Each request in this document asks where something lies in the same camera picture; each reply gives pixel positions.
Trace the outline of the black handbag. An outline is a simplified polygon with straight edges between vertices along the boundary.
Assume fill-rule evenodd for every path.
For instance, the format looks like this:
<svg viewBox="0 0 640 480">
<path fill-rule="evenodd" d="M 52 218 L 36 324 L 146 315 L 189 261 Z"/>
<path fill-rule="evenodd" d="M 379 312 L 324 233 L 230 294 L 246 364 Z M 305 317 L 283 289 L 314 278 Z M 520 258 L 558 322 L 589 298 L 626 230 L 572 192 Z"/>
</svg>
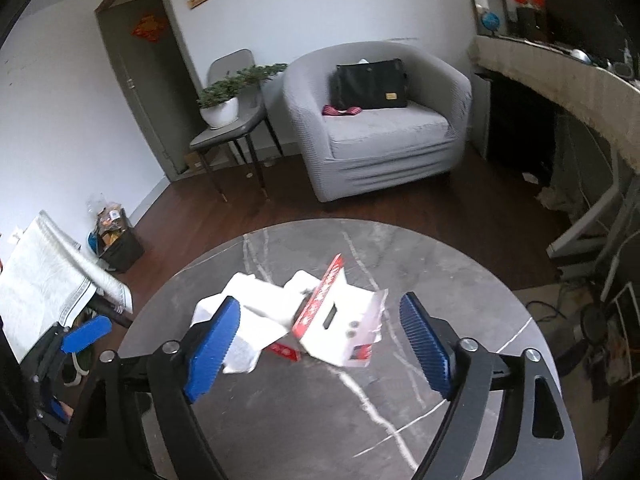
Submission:
<svg viewBox="0 0 640 480">
<path fill-rule="evenodd" d="M 408 76 L 400 58 L 337 65 L 331 82 L 331 104 L 339 110 L 351 107 L 382 110 L 408 106 Z"/>
</svg>

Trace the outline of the small cardboard box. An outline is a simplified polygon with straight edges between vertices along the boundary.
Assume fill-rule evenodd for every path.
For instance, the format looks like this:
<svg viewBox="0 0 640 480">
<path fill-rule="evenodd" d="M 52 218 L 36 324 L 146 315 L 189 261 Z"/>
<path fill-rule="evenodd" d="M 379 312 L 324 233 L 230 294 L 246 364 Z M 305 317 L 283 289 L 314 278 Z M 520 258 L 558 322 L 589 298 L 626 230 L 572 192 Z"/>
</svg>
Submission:
<svg viewBox="0 0 640 480">
<path fill-rule="evenodd" d="M 191 152 L 184 156 L 184 161 L 192 172 L 200 172 L 205 169 L 204 160 L 206 157 L 200 152 Z"/>
</svg>

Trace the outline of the small blue globe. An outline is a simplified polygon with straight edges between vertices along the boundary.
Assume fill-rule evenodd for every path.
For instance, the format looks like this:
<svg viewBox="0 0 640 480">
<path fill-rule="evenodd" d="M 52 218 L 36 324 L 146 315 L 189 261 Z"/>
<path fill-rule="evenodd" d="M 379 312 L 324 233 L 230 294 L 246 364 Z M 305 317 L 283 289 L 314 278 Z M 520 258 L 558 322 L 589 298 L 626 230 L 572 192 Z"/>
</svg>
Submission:
<svg viewBox="0 0 640 480">
<path fill-rule="evenodd" d="M 494 12 L 484 12 L 480 16 L 480 32 L 485 36 L 495 37 L 500 30 L 501 21 Z"/>
</svg>

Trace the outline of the picture frame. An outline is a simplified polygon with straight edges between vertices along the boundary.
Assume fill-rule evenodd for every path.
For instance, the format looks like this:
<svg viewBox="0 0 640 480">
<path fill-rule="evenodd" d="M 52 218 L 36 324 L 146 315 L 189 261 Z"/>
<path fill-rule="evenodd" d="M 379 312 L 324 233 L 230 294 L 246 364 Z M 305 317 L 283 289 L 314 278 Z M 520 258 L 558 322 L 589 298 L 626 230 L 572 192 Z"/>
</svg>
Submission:
<svg viewBox="0 0 640 480">
<path fill-rule="evenodd" d="M 506 0 L 471 0 L 476 31 L 480 36 L 509 35 Z"/>
</svg>

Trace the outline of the black monitor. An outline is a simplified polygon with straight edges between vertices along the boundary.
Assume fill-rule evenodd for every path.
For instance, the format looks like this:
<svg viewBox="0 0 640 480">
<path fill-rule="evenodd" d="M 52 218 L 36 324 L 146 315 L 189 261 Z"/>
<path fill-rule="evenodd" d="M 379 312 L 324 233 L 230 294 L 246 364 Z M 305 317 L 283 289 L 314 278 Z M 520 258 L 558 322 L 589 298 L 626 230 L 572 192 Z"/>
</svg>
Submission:
<svg viewBox="0 0 640 480">
<path fill-rule="evenodd" d="M 606 0 L 544 0 L 547 36 L 597 58 L 621 61 L 626 32 Z"/>
</svg>

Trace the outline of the grey door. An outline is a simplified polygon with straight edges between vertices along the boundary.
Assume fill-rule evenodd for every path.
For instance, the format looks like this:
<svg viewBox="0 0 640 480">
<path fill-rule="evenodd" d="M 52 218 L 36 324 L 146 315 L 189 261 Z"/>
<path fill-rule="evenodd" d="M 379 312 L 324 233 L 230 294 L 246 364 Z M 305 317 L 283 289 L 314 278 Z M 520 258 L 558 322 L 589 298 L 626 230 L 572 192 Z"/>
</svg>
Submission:
<svg viewBox="0 0 640 480">
<path fill-rule="evenodd" d="M 184 156 L 205 125 L 178 41 L 169 28 L 157 44 L 134 37 L 142 15 L 168 18 L 163 0 L 131 0 L 96 14 L 108 59 L 147 144 L 171 182 L 191 173 Z"/>
</svg>

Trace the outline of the white green shoe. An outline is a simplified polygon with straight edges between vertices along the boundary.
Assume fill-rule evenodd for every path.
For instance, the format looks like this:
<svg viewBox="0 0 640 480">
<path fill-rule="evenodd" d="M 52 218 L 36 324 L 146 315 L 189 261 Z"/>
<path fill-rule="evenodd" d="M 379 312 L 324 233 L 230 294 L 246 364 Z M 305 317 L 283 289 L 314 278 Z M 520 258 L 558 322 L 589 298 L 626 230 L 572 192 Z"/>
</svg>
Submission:
<svg viewBox="0 0 640 480">
<path fill-rule="evenodd" d="M 78 386 L 90 373 L 93 363 L 93 348 L 85 348 L 65 357 L 61 372 L 65 387 Z"/>
</svg>

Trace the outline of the black basket with snacks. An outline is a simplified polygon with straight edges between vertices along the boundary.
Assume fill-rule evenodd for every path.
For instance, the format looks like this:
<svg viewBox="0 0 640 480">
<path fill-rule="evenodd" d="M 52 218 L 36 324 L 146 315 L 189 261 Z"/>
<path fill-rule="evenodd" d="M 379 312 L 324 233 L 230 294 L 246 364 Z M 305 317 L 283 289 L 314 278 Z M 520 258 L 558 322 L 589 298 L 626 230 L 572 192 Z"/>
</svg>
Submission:
<svg viewBox="0 0 640 480">
<path fill-rule="evenodd" d="M 113 272 L 126 273 L 143 256 L 144 248 L 121 204 L 108 203 L 96 215 L 88 235 L 90 249 Z"/>
</svg>

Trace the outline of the grey dining chair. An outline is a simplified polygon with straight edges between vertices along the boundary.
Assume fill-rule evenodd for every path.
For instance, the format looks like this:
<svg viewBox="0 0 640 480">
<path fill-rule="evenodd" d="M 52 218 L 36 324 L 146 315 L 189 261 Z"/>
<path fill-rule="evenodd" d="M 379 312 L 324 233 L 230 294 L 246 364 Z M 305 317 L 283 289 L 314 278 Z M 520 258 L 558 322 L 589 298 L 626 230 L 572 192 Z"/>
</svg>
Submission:
<svg viewBox="0 0 640 480">
<path fill-rule="evenodd" d="M 252 132 L 259 125 L 265 125 L 278 153 L 284 154 L 270 122 L 262 84 L 283 73 L 287 67 L 285 63 L 257 65 L 253 52 L 248 49 L 234 51 L 210 64 L 207 86 L 198 95 L 198 109 L 207 128 L 191 140 L 190 149 L 198 155 L 217 192 L 221 192 L 222 187 L 214 176 L 206 154 L 212 148 L 229 143 L 238 145 L 241 139 L 250 152 L 250 157 L 243 160 L 244 164 L 253 166 L 259 186 L 266 187 Z"/>
</svg>

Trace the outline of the red fu door sticker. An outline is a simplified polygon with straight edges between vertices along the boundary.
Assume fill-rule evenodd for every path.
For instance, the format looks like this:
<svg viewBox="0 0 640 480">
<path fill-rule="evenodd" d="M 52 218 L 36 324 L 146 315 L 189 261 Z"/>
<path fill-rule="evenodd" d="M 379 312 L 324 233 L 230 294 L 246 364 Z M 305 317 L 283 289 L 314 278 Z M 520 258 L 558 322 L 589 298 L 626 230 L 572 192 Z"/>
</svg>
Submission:
<svg viewBox="0 0 640 480">
<path fill-rule="evenodd" d="M 168 28 L 168 18 L 152 12 L 142 15 L 131 31 L 131 35 L 149 41 L 151 44 L 157 44 Z"/>
</svg>

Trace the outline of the potted green plant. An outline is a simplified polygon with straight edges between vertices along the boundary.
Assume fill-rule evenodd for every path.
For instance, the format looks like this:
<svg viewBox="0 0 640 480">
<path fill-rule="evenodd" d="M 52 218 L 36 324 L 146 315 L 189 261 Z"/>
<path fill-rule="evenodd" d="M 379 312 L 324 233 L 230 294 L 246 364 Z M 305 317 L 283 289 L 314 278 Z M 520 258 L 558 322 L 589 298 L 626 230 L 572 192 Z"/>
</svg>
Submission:
<svg viewBox="0 0 640 480">
<path fill-rule="evenodd" d="M 231 125 L 240 114 L 241 92 L 271 80 L 287 67 L 285 63 L 251 65 L 209 84 L 198 94 L 198 108 L 206 124 L 214 130 Z"/>
</svg>

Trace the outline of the round grey marble table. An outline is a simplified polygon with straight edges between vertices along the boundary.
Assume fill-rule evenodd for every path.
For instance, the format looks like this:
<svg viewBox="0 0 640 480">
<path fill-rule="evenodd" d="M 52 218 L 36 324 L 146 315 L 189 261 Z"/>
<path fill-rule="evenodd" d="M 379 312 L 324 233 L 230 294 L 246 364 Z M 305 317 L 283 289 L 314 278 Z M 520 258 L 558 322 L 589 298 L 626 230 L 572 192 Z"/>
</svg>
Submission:
<svg viewBox="0 0 640 480">
<path fill-rule="evenodd" d="M 171 274 L 119 352 L 145 356 L 239 301 L 242 322 L 193 413 L 230 479 L 408 479 L 448 404 L 400 322 L 413 292 L 470 344 L 550 349 L 520 300 L 473 258 L 398 226 L 296 221 L 229 240 Z"/>
</svg>

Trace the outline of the white paper sheet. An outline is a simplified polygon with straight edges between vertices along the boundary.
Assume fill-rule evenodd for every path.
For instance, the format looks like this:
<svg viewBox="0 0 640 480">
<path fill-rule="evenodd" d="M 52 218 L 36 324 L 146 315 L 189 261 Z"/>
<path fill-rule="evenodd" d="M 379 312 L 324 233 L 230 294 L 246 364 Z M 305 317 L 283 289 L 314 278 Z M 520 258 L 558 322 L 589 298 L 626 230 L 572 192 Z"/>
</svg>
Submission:
<svg viewBox="0 0 640 480">
<path fill-rule="evenodd" d="M 240 304 L 240 324 L 222 361 L 222 372 L 250 373 L 262 350 L 290 332 L 305 295 L 258 280 L 254 275 L 235 273 L 222 292 L 196 304 L 191 326 L 209 321 L 228 296 Z"/>
</svg>

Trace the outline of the beige fringed desk cloth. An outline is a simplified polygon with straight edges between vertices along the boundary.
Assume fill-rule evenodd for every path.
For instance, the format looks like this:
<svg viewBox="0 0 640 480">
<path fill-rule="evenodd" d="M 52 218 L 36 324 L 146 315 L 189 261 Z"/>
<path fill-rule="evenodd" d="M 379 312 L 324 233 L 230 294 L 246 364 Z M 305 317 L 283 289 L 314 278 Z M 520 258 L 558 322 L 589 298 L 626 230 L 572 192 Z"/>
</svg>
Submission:
<svg viewBox="0 0 640 480">
<path fill-rule="evenodd" d="M 639 170 L 639 89 L 607 70 L 538 44 L 477 36 L 470 59 L 555 102 L 603 136 Z"/>
</svg>

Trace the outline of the white patterned tablecloth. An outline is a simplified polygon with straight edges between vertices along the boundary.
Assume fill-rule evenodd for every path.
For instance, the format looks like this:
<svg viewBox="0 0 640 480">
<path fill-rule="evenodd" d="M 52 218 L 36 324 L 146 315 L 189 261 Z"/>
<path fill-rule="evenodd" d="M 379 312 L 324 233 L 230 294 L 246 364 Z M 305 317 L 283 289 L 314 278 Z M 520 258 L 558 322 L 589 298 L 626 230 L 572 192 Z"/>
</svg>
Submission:
<svg viewBox="0 0 640 480">
<path fill-rule="evenodd" d="M 98 292 L 118 313 L 134 310 L 130 289 L 85 255 L 45 211 L 1 243 L 3 333 L 17 361 L 54 324 L 70 327 Z"/>
</svg>

